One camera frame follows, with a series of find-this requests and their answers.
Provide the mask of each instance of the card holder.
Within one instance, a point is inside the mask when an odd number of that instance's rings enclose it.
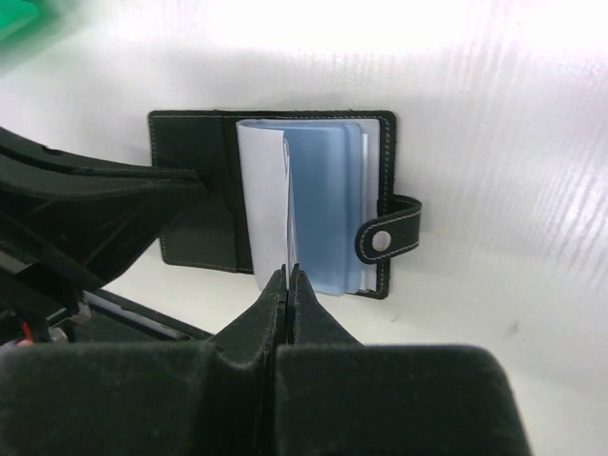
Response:
[[[418,245],[422,204],[393,195],[388,111],[154,111],[148,120],[153,164],[194,169],[210,194],[162,233],[168,264],[256,269],[265,284],[260,258],[274,258],[272,271],[289,263],[292,236],[320,293],[381,299],[390,259]],[[378,233],[389,238],[380,248]]]

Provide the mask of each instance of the white table surface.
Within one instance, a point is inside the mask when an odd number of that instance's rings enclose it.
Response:
[[[56,1],[69,6],[73,2]],[[0,53],[0,124],[149,164],[158,108],[393,110],[421,247],[384,301],[321,302],[366,344],[467,343],[505,367],[536,454],[608,447],[608,28],[601,2],[120,0]],[[252,277],[167,266],[108,290],[217,332]]]

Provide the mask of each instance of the snap strap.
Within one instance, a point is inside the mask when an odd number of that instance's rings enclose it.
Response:
[[[394,195],[390,213],[365,223],[355,238],[355,251],[361,261],[376,264],[418,247],[422,202]]]

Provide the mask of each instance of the black leather card holder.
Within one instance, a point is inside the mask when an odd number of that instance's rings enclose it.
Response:
[[[153,165],[193,169],[209,196],[176,218],[161,234],[168,264],[233,273],[253,272],[240,174],[237,122],[246,119],[375,119],[380,125],[378,219],[365,223],[353,245],[359,258],[377,267],[377,299],[389,293],[390,259],[418,245],[422,204],[393,194],[396,118],[388,111],[153,111],[148,116]],[[377,251],[373,237],[389,234]]]

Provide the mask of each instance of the white card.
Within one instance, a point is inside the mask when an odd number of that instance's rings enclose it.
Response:
[[[240,169],[257,286],[287,262],[289,162],[280,130],[237,125]]]

